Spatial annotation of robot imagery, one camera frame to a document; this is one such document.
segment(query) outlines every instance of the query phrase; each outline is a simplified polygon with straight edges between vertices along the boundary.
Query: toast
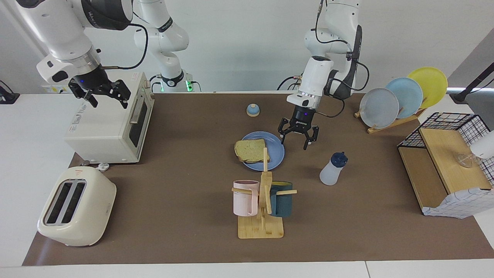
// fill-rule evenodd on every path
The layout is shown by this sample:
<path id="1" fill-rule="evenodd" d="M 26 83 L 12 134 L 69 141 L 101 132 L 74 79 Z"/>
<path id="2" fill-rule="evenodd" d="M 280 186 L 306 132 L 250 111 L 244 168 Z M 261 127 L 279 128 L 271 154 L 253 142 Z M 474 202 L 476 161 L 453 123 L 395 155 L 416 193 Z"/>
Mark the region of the toast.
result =
<path id="1" fill-rule="evenodd" d="M 264 160 L 264 139 L 240 140 L 235 143 L 235 155 L 241 162 L 256 163 Z"/>

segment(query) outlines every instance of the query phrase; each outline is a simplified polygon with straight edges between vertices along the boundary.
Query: yellow plate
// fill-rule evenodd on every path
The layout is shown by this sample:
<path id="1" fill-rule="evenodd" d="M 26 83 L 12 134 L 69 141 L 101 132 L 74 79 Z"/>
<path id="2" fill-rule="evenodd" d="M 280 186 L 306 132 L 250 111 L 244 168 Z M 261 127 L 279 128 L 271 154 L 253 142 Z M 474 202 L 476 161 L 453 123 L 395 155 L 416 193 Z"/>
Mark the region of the yellow plate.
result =
<path id="1" fill-rule="evenodd" d="M 415 80 L 422 88 L 425 99 L 420 109 L 431 107 L 443 99 L 448 89 L 448 79 L 444 73 L 433 67 L 423 67 L 412 71 L 408 78 Z"/>

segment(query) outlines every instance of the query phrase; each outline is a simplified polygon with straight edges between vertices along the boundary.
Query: green indicator light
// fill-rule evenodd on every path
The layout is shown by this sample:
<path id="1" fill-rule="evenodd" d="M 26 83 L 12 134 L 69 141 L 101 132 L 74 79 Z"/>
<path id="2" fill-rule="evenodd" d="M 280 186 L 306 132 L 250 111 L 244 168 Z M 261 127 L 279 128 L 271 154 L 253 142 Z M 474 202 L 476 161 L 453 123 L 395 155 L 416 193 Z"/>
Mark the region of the green indicator light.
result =
<path id="1" fill-rule="evenodd" d="M 190 83 L 190 81 L 186 80 L 185 85 L 187 85 L 188 92 L 192 92 L 194 90 L 194 86 L 192 85 L 192 83 Z"/>

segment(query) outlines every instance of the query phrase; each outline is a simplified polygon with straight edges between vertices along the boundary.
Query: blue bottle cap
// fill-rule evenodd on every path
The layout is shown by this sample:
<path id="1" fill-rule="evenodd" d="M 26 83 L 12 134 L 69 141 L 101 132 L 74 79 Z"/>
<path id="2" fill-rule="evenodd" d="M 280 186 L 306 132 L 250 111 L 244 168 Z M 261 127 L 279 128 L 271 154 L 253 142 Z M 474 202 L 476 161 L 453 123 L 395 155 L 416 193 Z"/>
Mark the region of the blue bottle cap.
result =
<path id="1" fill-rule="evenodd" d="M 331 157 L 331 163 L 337 168 L 345 166 L 347 161 L 348 157 L 346 157 L 345 152 L 335 152 Z"/>

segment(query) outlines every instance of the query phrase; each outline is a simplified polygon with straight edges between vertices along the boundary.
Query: black cable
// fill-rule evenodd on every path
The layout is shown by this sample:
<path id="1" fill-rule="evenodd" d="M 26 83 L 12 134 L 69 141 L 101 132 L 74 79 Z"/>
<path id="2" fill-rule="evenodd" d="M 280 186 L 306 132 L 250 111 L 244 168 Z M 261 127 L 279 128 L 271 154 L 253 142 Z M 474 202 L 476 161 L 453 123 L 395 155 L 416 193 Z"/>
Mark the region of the black cable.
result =
<path id="1" fill-rule="evenodd" d="M 154 75 L 153 77 L 151 77 L 151 79 L 149 80 L 149 82 L 152 82 L 153 79 L 155 79 L 156 77 L 158 77 L 158 75 Z"/>
<path id="2" fill-rule="evenodd" d="M 199 82 L 197 82 L 197 81 L 191 81 L 190 83 L 191 83 L 191 84 L 197 84 L 197 85 L 199 85 L 199 91 L 200 91 L 200 92 L 202 92 L 202 91 L 203 91 L 203 89 L 201 89 L 201 84 L 199 84 Z"/>
<path id="3" fill-rule="evenodd" d="M 130 26 L 136 26 L 136 27 L 141 27 L 142 29 L 144 29 L 144 32 L 146 33 L 146 45 L 144 46 L 144 53 L 142 53 L 142 57 L 141 57 L 141 60 L 131 66 L 131 67 L 120 67 L 120 66 L 104 66 L 104 67 L 101 67 L 102 69 L 124 69 L 124 70 L 129 70 L 129 69 L 135 69 L 136 67 L 138 67 L 142 61 L 144 61 L 144 58 L 146 57 L 146 53 L 148 51 L 148 42 L 149 42 L 149 35 L 148 35 L 148 30 L 146 30 L 146 27 L 140 25 L 140 24 L 136 24 L 136 23 L 130 23 L 129 24 Z"/>
<path id="4" fill-rule="evenodd" d="M 292 90 L 294 90 L 296 86 L 300 86 L 300 83 L 295 82 L 295 83 L 291 84 L 290 86 L 288 86 L 288 89 L 287 90 L 290 90 L 290 87 L 291 86 L 293 86 L 293 89 Z"/>
<path id="5" fill-rule="evenodd" d="M 478 91 L 480 91 L 480 90 L 484 89 L 485 87 L 489 86 L 492 82 L 494 82 L 494 78 L 493 78 L 491 81 L 489 81 L 489 83 L 487 83 L 487 84 L 486 84 L 485 86 L 483 86 L 482 88 L 480 88 L 480 89 L 478 89 L 478 90 L 475 90 L 475 91 L 472 91 L 472 92 L 470 92 L 470 93 L 475 93 L 475 92 L 478 92 Z"/>
<path id="6" fill-rule="evenodd" d="M 364 86 L 363 86 L 362 88 L 360 88 L 360 89 L 352 88 L 352 86 L 350 86 L 350 85 L 346 84 L 344 81 L 342 81 L 342 80 L 340 80 L 340 79 L 338 79 L 338 78 L 329 78 L 329 79 L 328 79 L 328 81 L 329 81 L 329 80 L 339 81 L 339 82 L 341 82 L 343 85 L 347 86 L 349 89 L 354 90 L 354 91 L 357 91 L 357 92 L 362 91 L 363 89 L 365 89 L 365 88 L 367 87 L 367 83 L 369 83 L 369 77 L 371 76 L 371 73 L 369 72 L 369 68 L 368 68 L 366 65 L 362 64 L 362 63 L 361 63 L 361 62 L 359 62 L 359 61 L 355 61 L 355 62 L 356 62 L 357 64 L 359 64 L 359 65 L 363 66 L 363 67 L 366 69 L 366 71 L 367 71 L 367 79 L 366 79 L 366 83 L 364 84 Z"/>
<path id="7" fill-rule="evenodd" d="M 152 93 L 153 93 L 153 87 L 154 87 L 154 85 L 156 85 L 156 84 L 161 84 L 161 82 L 154 82 L 154 83 L 151 85 L 151 92 L 152 92 Z"/>
<path id="8" fill-rule="evenodd" d="M 135 11 L 132 12 L 135 16 L 137 16 L 140 20 L 150 24 L 149 22 L 147 22 L 146 20 L 144 20 L 142 17 L 140 17 L 137 13 L 135 13 Z"/>
<path id="9" fill-rule="evenodd" d="M 320 3 L 320 7 L 322 7 L 323 5 L 323 0 L 321 0 L 321 3 Z M 321 16 L 321 9 L 319 9 L 317 11 L 317 17 L 316 17 L 316 28 L 314 29 L 314 32 L 316 32 L 316 40 L 321 43 L 321 44 L 329 44 L 329 43 L 335 43 L 335 42 L 342 42 L 342 43 L 345 43 L 347 44 L 348 48 L 350 49 L 350 51 L 353 51 L 351 48 L 350 48 L 350 44 L 345 41 L 345 40 L 331 40 L 331 41 L 327 41 L 327 42 L 322 42 L 321 40 L 319 40 L 319 37 L 317 36 L 317 25 L 319 24 L 319 16 Z"/>
<path id="10" fill-rule="evenodd" d="M 295 76 L 290 76 L 290 77 L 287 77 L 285 80 L 283 80 L 283 82 L 281 82 L 281 83 L 280 83 L 280 85 L 278 86 L 278 88 L 277 88 L 276 90 L 277 90 L 277 91 L 279 91 L 279 90 L 280 90 L 280 88 L 281 88 L 281 86 L 283 86 L 283 84 L 284 84 L 286 81 L 290 80 L 290 79 L 296 79 L 296 77 L 295 77 Z"/>
<path id="11" fill-rule="evenodd" d="M 329 115 L 326 115 L 326 114 L 324 114 L 324 113 L 322 113 L 322 112 L 319 112 L 319 111 L 317 111 L 317 110 L 316 110 L 316 113 L 318 113 L 318 114 L 320 114 L 320 115 L 323 115 L 323 116 L 325 116 L 325 117 L 328 117 L 328 118 L 336 118 L 336 117 L 338 117 L 338 116 L 339 116 L 339 115 L 343 112 L 343 110 L 345 110 L 345 100 L 340 99 L 340 98 L 335 97 L 335 96 L 334 96 L 333 98 L 336 98 L 336 99 L 340 100 L 340 101 L 343 103 L 343 105 L 342 105 L 342 107 L 341 107 L 341 110 L 338 112 L 338 114 L 333 115 L 333 116 L 329 116 Z"/>
<path id="12" fill-rule="evenodd" d="M 0 82 L 2 82 L 2 84 L 5 85 L 5 87 L 7 87 L 11 93 L 14 93 L 14 91 L 12 91 L 12 89 L 7 85 L 7 83 L 5 83 L 4 81 L 0 80 Z"/>

